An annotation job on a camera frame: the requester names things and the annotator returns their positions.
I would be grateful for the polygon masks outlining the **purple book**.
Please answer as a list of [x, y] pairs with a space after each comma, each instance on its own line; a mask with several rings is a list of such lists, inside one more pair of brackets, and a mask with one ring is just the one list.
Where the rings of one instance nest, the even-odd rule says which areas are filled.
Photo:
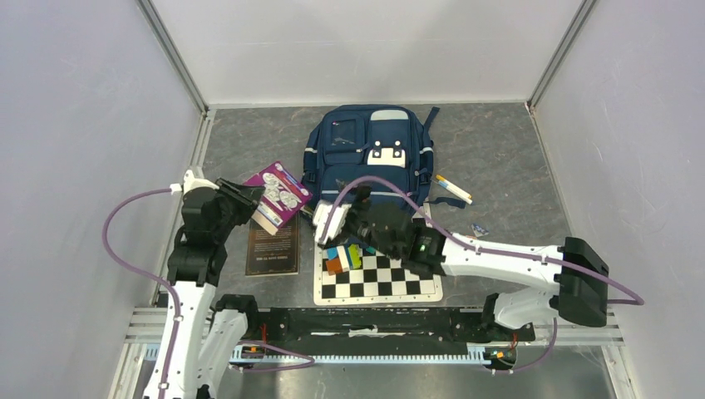
[[244, 185], [264, 188], [252, 220], [270, 235], [276, 235], [313, 197], [280, 160], [252, 175]]

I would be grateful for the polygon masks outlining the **black hardcover book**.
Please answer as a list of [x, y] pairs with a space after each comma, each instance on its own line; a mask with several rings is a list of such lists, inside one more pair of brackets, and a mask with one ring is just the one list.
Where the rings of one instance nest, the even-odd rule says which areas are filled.
[[251, 221], [245, 275], [264, 277], [298, 274], [299, 238], [298, 216], [289, 220], [275, 235]]

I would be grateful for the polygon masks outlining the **navy blue backpack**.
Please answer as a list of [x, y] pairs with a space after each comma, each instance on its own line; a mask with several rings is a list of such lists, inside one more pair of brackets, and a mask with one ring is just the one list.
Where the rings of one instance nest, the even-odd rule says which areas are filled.
[[408, 200], [427, 203], [435, 175], [430, 129], [438, 112], [432, 107], [421, 121], [394, 105], [345, 105], [329, 111], [310, 133], [303, 153], [302, 183], [313, 195], [307, 210], [320, 200], [333, 202], [347, 184], [365, 175], [385, 179], [403, 193], [371, 183], [375, 204], [391, 202], [411, 212]]

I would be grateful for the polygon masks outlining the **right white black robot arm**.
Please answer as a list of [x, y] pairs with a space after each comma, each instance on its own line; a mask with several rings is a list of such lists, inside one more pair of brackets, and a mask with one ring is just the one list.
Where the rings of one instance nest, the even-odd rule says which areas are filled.
[[487, 296], [481, 331], [501, 339], [511, 330], [552, 318], [601, 328], [607, 323], [609, 266], [583, 239], [561, 245], [522, 246], [445, 236], [392, 203], [374, 204], [360, 190], [334, 210], [327, 240], [355, 238], [419, 277], [470, 276], [522, 285]]

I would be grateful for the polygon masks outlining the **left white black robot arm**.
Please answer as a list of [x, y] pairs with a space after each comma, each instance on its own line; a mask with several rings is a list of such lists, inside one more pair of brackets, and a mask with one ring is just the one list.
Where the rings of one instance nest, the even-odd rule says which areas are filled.
[[261, 328], [253, 297], [214, 296], [228, 256], [225, 243], [249, 222], [264, 187], [212, 182], [187, 171], [171, 189], [181, 195], [183, 224], [167, 259], [167, 320], [142, 396], [214, 398], [238, 341]]

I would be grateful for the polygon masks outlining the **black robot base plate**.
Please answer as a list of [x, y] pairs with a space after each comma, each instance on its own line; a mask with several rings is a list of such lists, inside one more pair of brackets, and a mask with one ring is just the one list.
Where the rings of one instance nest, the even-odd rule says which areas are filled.
[[460, 355], [468, 344], [533, 342], [471, 308], [261, 308], [246, 340], [313, 355]]

